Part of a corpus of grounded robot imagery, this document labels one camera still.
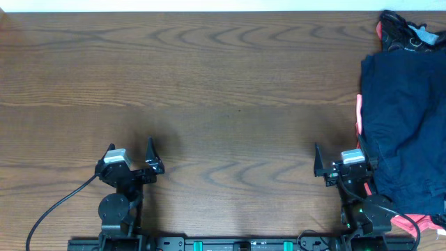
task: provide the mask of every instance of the navy blue cloth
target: navy blue cloth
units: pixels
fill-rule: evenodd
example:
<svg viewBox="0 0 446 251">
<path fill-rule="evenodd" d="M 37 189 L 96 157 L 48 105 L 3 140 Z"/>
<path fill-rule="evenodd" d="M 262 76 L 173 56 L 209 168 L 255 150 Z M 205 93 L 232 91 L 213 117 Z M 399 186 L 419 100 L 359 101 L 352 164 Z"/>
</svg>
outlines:
<svg viewBox="0 0 446 251">
<path fill-rule="evenodd" d="M 378 193 L 401 213 L 445 213 L 446 52 L 396 50 L 362 62 L 363 136 Z"/>
</svg>

